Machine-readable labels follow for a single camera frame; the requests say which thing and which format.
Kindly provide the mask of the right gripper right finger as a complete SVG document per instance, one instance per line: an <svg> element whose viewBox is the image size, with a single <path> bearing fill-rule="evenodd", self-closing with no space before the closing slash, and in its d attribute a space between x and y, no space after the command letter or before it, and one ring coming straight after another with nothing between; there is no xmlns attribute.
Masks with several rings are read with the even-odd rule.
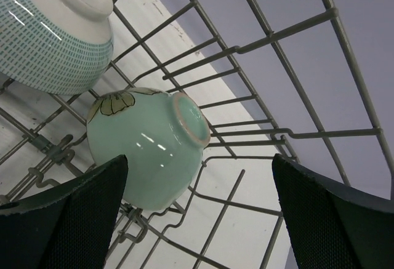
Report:
<svg viewBox="0 0 394 269"><path fill-rule="evenodd" d="M299 268L393 268L393 201L276 154L279 204Z"/></svg>

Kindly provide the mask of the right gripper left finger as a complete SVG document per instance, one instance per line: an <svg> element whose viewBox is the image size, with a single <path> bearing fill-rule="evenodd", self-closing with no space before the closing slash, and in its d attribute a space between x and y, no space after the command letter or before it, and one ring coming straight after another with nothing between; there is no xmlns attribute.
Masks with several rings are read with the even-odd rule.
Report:
<svg viewBox="0 0 394 269"><path fill-rule="evenodd" d="M1 206L1 268L103 268L127 179L120 155Z"/></svg>

